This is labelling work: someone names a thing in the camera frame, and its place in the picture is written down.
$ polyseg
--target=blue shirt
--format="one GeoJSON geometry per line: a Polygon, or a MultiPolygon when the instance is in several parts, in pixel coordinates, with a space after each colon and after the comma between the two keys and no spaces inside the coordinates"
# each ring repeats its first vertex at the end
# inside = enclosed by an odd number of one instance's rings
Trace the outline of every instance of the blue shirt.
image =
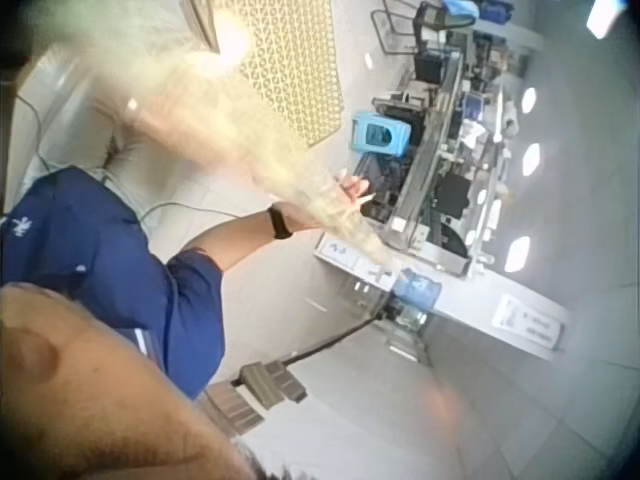
{"type": "Polygon", "coordinates": [[[27,282],[82,304],[190,398],[224,355],[222,273],[192,250],[166,265],[134,212],[77,168],[39,179],[0,227],[0,284],[27,282]]]}

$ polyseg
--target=floor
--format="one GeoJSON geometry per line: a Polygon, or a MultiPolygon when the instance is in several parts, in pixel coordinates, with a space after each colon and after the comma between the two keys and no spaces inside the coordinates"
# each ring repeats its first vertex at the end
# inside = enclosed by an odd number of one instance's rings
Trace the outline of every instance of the floor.
{"type": "MultiPolygon", "coordinates": [[[[164,3],[175,7],[174,1],[164,3]]],[[[332,0],[337,67],[344,97],[342,128],[314,146],[312,155],[335,172],[343,167],[353,169],[358,159],[348,146],[352,115],[370,110],[373,96],[393,90],[406,62],[407,57],[383,56],[379,48],[369,12],[380,5],[379,0],[332,0]],[[365,54],[370,57],[370,66],[365,54]]],[[[107,185],[120,192],[139,215],[166,201],[222,212],[170,206],[149,215],[144,227],[150,248],[162,260],[169,259],[201,231],[227,220],[225,213],[244,215],[270,204],[270,197],[263,192],[227,176],[199,171],[148,142],[142,145],[134,141],[133,150],[107,166],[105,173],[101,159],[114,127],[93,108],[88,79],[77,85],[69,82],[77,88],[66,93],[67,104],[57,118],[46,118],[42,113],[53,96],[49,80],[59,78],[56,65],[56,58],[45,59],[21,90],[42,118],[35,119],[26,105],[18,104],[16,123],[31,128],[14,129],[14,137],[18,137],[14,138],[14,157],[33,157],[36,142],[29,132],[37,130],[40,120],[46,134],[39,152],[50,165],[74,163],[96,176],[107,175],[107,185]]],[[[42,173],[41,162],[33,160],[27,177],[42,173]]],[[[22,173],[15,171],[12,178],[21,179],[22,173]]],[[[235,376],[246,363],[308,348],[361,321],[361,313],[352,308],[344,294],[347,276],[313,256],[319,236],[319,232],[304,233],[269,246],[226,276],[223,303],[227,355],[216,380],[235,376]]]]}
{"type": "Polygon", "coordinates": [[[290,367],[309,397],[276,405],[243,437],[268,470],[323,480],[465,478],[451,399],[431,369],[386,339],[374,323],[290,367]]]}

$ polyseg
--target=black wristwatch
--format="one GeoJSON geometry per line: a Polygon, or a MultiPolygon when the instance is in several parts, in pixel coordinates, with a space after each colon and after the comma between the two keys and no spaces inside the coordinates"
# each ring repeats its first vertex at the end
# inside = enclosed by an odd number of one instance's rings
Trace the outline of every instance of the black wristwatch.
{"type": "Polygon", "coordinates": [[[282,212],[273,205],[269,207],[267,212],[269,212],[269,216],[271,217],[271,225],[273,225],[273,238],[275,238],[276,240],[286,240],[287,238],[291,238],[293,236],[293,233],[291,233],[291,231],[287,228],[287,224],[284,221],[282,212]]]}

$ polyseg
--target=recessed light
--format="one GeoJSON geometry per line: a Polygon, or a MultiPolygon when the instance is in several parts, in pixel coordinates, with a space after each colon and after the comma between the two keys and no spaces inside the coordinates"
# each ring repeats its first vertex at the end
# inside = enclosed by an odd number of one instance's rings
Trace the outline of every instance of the recessed light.
{"type": "Polygon", "coordinates": [[[626,8],[623,0],[596,0],[587,20],[587,28],[598,39],[607,36],[611,25],[626,8]]]}
{"type": "Polygon", "coordinates": [[[364,54],[364,63],[367,64],[367,68],[369,70],[373,70],[373,60],[371,58],[371,55],[369,55],[368,53],[364,54]]]}
{"type": "Polygon", "coordinates": [[[493,141],[495,143],[500,143],[502,141],[502,116],[504,113],[504,95],[502,93],[502,88],[498,92],[498,101],[496,103],[496,132],[493,136],[493,141]]]}
{"type": "Polygon", "coordinates": [[[487,225],[493,230],[498,229],[498,223],[500,223],[500,212],[502,211],[502,200],[499,198],[494,200],[489,210],[489,220],[487,225]]]}
{"type": "Polygon", "coordinates": [[[414,357],[413,355],[410,355],[407,352],[403,352],[398,347],[394,347],[393,345],[389,345],[389,350],[391,350],[392,352],[396,352],[399,355],[402,355],[404,358],[408,358],[412,362],[417,362],[418,361],[418,359],[416,357],[414,357]]]}
{"type": "Polygon", "coordinates": [[[237,17],[228,11],[220,11],[215,15],[213,21],[223,65],[225,67],[240,65],[251,48],[249,31],[237,17]]]}
{"type": "Polygon", "coordinates": [[[535,88],[527,88],[522,96],[522,113],[529,113],[536,104],[537,94],[535,88]]]}
{"type": "Polygon", "coordinates": [[[522,157],[522,175],[528,177],[536,171],[538,165],[540,165],[540,144],[534,143],[529,145],[522,157]]]}
{"type": "Polygon", "coordinates": [[[530,245],[531,238],[529,237],[520,237],[511,243],[509,254],[507,255],[507,262],[504,266],[505,272],[513,273],[524,268],[527,263],[527,257],[529,256],[530,245]]]}
{"type": "Polygon", "coordinates": [[[471,245],[474,242],[475,239],[476,239],[476,231],[475,230],[469,230],[469,233],[467,233],[467,236],[464,239],[464,243],[465,243],[465,245],[471,245]]]}
{"type": "Polygon", "coordinates": [[[480,190],[480,193],[478,193],[478,205],[482,205],[485,200],[487,199],[487,191],[485,189],[480,190]]]}

